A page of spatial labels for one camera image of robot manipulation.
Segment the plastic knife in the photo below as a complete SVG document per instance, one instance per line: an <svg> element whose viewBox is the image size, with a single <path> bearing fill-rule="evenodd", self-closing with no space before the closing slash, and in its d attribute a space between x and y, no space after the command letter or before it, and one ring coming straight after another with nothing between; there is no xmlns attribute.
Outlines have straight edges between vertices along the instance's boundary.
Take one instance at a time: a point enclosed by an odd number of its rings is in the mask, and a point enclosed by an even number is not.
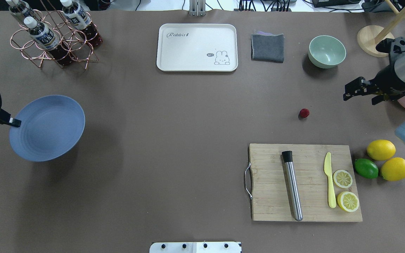
<svg viewBox="0 0 405 253"><path fill-rule="evenodd" d="M330 208L335 208L337 203L335 203L334 184L332 181L331 152L328 152L324 158L324 173L328 176L328 204Z"/></svg>

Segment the gray cloth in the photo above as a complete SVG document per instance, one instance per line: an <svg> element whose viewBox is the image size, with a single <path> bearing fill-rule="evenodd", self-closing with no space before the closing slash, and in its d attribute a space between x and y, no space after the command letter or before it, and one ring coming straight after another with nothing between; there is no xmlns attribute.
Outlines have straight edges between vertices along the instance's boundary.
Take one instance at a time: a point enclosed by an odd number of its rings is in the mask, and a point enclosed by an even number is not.
<svg viewBox="0 0 405 253"><path fill-rule="evenodd" d="M284 62L284 35L257 32L251 34L252 59Z"/></svg>

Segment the bowl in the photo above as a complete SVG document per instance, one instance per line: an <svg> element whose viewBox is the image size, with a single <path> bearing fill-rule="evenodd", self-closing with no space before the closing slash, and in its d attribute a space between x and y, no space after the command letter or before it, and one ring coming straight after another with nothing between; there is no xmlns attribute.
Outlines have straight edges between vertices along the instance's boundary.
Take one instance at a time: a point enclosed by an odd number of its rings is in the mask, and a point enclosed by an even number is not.
<svg viewBox="0 0 405 253"><path fill-rule="evenodd" d="M33 162L52 160L68 152L85 126L82 107L61 95L36 99L15 118L21 120L21 126L10 128L10 145L20 157Z"/></svg>
<svg viewBox="0 0 405 253"><path fill-rule="evenodd" d="M309 59L317 67L330 69L346 58L345 46L329 35L320 35L312 39L309 45Z"/></svg>

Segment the brown tabletop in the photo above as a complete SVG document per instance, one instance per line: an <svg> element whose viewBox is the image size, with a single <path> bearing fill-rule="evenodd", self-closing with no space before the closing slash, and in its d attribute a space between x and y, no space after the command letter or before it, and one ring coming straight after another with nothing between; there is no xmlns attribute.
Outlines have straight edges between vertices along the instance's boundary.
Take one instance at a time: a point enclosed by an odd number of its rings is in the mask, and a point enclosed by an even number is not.
<svg viewBox="0 0 405 253"><path fill-rule="evenodd" d="M16 115L42 96L72 97L85 131L67 154L29 162L13 152L0 125L0 252L148 252L152 242L240 241L245 253L405 252L405 179L356 175L363 222L252 221L243 172L250 143L349 145L352 159L388 139L405 121L397 102L372 96L342 100L344 85L373 78L387 58L356 42L364 26L385 26L390 13L252 13L187 11L91 13L104 38L100 62L87 71L52 62L42 70L9 45L16 21L0 12L0 92ZM232 24L234 72L162 72L159 27ZM283 64L252 61L250 35L285 36ZM405 36L405 21L393 34ZM332 35L347 49L338 67L307 57L310 40ZM297 115L310 109L306 120Z"/></svg>

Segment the bottle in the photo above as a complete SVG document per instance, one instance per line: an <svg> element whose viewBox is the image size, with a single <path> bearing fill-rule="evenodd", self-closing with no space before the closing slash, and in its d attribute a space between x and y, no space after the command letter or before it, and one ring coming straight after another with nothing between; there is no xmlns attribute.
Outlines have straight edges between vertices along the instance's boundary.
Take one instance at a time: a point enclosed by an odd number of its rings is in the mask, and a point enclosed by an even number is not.
<svg viewBox="0 0 405 253"><path fill-rule="evenodd" d="M28 32L31 37L38 42L40 47L44 48L58 64L65 66L73 62L68 52L68 46L63 42L60 44L60 39L56 37L47 24L37 22L33 17L25 18L24 24L29 28Z"/></svg>
<svg viewBox="0 0 405 253"><path fill-rule="evenodd" d="M103 38L99 35L95 25L79 3L73 2L72 0L60 0L60 2L63 5L62 10L66 19L68 19L74 29L85 34L84 37L78 32L83 40L86 38L93 48L103 43Z"/></svg>
<svg viewBox="0 0 405 253"><path fill-rule="evenodd" d="M35 12L29 7L29 4L20 0L6 0L9 7L10 14L18 21L19 24L24 25L24 18L33 17L38 20Z"/></svg>

